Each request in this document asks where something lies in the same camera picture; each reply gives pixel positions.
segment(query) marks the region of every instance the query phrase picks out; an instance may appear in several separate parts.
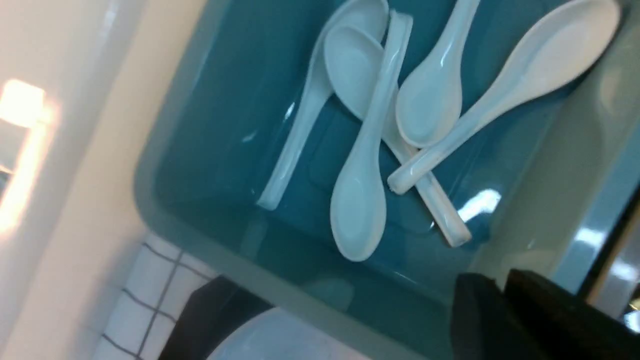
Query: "teal tray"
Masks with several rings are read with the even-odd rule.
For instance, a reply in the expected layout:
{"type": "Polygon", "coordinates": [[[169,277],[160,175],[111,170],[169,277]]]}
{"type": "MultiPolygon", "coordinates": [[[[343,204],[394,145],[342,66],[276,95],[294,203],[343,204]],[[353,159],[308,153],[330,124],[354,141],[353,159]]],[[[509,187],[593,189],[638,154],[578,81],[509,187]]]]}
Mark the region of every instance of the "teal tray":
{"type": "MultiPolygon", "coordinates": [[[[372,258],[332,239],[333,184],[358,122],[332,97],[282,202],[255,205],[291,128],[316,38],[341,0],[212,0],[136,176],[158,235],[375,359],[450,359],[454,282],[535,270],[576,292],[640,179],[640,6],[595,69],[501,116],[435,169],[474,239],[451,249],[415,192],[387,191],[372,258]]],[[[440,36],[453,0],[390,0],[415,22],[401,81],[440,36]]],[[[565,0],[483,0],[465,48],[463,110],[520,37],[565,0]]],[[[386,147],[384,179],[398,166],[386,147]]]]}

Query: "spoon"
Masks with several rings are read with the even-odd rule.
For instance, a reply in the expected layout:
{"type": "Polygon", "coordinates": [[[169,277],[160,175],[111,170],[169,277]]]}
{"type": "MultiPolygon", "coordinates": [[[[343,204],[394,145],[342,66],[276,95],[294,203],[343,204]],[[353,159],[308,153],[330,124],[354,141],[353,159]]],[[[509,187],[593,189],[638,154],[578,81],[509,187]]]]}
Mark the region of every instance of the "spoon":
{"type": "Polygon", "coordinates": [[[350,24],[381,40],[387,29],[388,13],[387,0],[349,0],[324,25],[311,55],[298,113],[267,186],[257,201],[259,206],[267,210],[278,207],[318,115],[333,94],[324,65],[323,44],[326,34],[334,26],[350,24]]]}
{"type": "MultiPolygon", "coordinates": [[[[378,80],[358,137],[333,189],[330,219],[333,237],[342,255],[365,261],[378,247],[387,221],[385,189],[380,177],[380,140],[409,42],[413,18],[391,11],[387,45],[378,80]]],[[[345,51],[356,47],[374,57],[377,48],[360,31],[346,28],[337,43],[345,51]]],[[[353,60],[327,58],[329,67],[352,67],[353,60]]]]}
{"type": "Polygon", "coordinates": [[[453,131],[389,176],[391,190],[407,192],[491,121],[587,71],[612,40],[619,22],[615,0],[573,0],[544,16],[521,39],[489,90],[453,131]]]}
{"type": "MultiPolygon", "coordinates": [[[[366,39],[368,44],[350,47],[348,33],[353,31],[358,30],[347,26],[331,30],[324,43],[324,56],[327,59],[325,63],[329,80],[336,95],[351,113],[363,120],[376,84],[376,75],[380,71],[383,49],[376,39],[364,33],[360,37],[366,39]]],[[[396,95],[397,85],[392,98],[392,111],[388,112],[382,130],[382,140],[402,164],[409,161],[417,151],[404,142],[397,130],[393,112],[396,95]]],[[[431,172],[420,179],[415,187],[452,247],[471,240],[471,232],[431,172]]]]}
{"type": "Polygon", "coordinates": [[[460,117],[462,53],[478,5],[480,0],[458,0],[433,50],[400,88],[398,128],[415,147],[440,141],[460,117]]]}

